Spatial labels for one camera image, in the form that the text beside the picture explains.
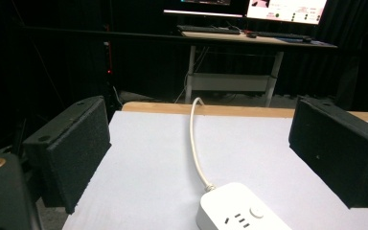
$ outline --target black foam block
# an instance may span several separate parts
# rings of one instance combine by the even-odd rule
[[[332,105],[300,98],[290,147],[348,206],[368,207],[368,123]]]
[[[0,229],[43,229],[17,156],[0,150]]]
[[[42,171],[46,207],[72,214],[110,147],[103,97],[74,103],[23,143],[34,169]]]

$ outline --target white table surface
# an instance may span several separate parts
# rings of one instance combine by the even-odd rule
[[[112,147],[63,229],[196,230],[203,185],[189,115],[116,112]],[[201,168],[216,186],[240,182],[292,229],[368,229],[288,147],[291,119],[195,116]]]

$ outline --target white power strip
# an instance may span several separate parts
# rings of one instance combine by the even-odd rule
[[[229,183],[203,195],[196,224],[200,230],[290,229],[240,183]]]

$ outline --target screen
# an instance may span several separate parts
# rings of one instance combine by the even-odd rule
[[[246,0],[165,0],[166,14],[243,17]]]
[[[327,0],[250,0],[246,17],[317,25]]]

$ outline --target desk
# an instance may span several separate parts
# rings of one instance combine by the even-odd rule
[[[258,117],[249,117],[254,110]],[[203,185],[191,157],[189,111],[188,104],[127,103],[115,113],[112,147],[63,229],[196,230]],[[195,144],[217,186],[245,184],[295,230],[368,229],[368,209],[348,210],[288,147],[292,109],[196,112],[208,114],[195,116]]]
[[[206,33],[191,33],[183,32],[186,37],[191,38],[209,38],[211,40],[232,40],[250,44],[272,44],[283,45],[289,47],[322,47],[334,49],[336,46],[326,44],[319,41],[312,43],[289,43],[272,37],[256,37],[249,38],[245,34],[206,34]],[[193,90],[226,90],[226,91],[264,91],[265,106],[269,107],[273,95],[274,87],[279,75],[280,66],[283,60],[284,52],[277,51],[274,56],[274,62],[270,75],[224,75],[224,74],[205,74],[195,73],[195,57],[196,46],[191,46],[185,103],[191,101]]]

